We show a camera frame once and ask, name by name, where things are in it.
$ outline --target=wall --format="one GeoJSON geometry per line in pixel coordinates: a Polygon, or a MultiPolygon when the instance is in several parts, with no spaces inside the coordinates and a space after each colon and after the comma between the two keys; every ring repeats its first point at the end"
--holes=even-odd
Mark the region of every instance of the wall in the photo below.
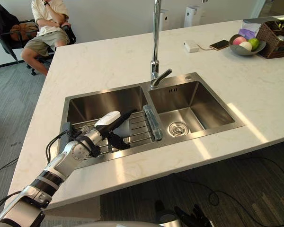
{"type": "MultiPolygon", "coordinates": [[[[33,18],[31,0],[0,0],[0,4],[19,20],[33,18]]],[[[154,0],[64,0],[77,43],[151,32],[154,0]]],[[[208,0],[201,24],[250,18],[256,0],[208,0]]],[[[183,27],[186,6],[201,0],[163,0],[170,10],[170,29],[183,27]]],[[[15,53],[20,58],[21,50],[15,53]]],[[[0,64],[14,59],[0,45],[0,64]]]]}

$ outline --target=white countertop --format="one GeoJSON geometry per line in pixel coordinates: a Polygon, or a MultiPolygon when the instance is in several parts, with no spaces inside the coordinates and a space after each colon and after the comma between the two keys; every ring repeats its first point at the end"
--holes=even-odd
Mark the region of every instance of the white countertop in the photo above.
{"type": "MultiPolygon", "coordinates": [[[[160,33],[160,71],[197,72],[245,126],[77,169],[49,208],[99,196],[284,141],[284,58],[220,51],[187,53],[185,40],[208,47],[229,40],[241,21],[160,33]]],[[[59,134],[66,96],[150,80],[152,34],[59,47],[35,108],[9,193],[21,190],[46,166],[45,147],[59,134]]]]}

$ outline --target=khaki shorts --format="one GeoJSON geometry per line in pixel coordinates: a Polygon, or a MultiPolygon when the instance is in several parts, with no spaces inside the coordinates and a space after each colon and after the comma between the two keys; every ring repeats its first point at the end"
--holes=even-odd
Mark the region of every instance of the khaki shorts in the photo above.
{"type": "Polygon", "coordinates": [[[24,48],[29,48],[46,57],[48,56],[48,46],[55,51],[55,42],[57,41],[64,41],[66,44],[70,42],[67,34],[64,31],[55,31],[33,38],[32,40],[28,41],[24,48]]]}

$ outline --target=man's leg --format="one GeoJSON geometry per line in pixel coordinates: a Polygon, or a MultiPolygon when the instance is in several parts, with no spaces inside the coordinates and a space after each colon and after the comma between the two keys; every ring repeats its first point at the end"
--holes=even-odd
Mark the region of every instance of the man's leg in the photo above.
{"type": "Polygon", "coordinates": [[[21,52],[21,57],[27,64],[29,64],[32,68],[38,70],[39,72],[43,73],[46,76],[48,70],[46,67],[44,67],[42,63],[40,63],[35,59],[36,56],[38,56],[38,53],[29,48],[24,48],[23,51],[21,52]]]}
{"type": "Polygon", "coordinates": [[[59,46],[66,46],[66,43],[65,41],[62,41],[62,40],[58,40],[55,42],[55,47],[59,47],[59,46]]]}

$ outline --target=white air purifier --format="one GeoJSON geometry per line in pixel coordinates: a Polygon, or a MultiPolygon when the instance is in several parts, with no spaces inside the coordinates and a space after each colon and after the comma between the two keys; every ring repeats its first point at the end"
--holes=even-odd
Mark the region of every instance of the white air purifier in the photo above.
{"type": "Polygon", "coordinates": [[[161,9],[160,11],[160,31],[169,30],[169,11],[161,9]]]}
{"type": "Polygon", "coordinates": [[[184,25],[183,27],[191,27],[200,24],[202,15],[201,6],[188,6],[186,7],[184,25]]]}

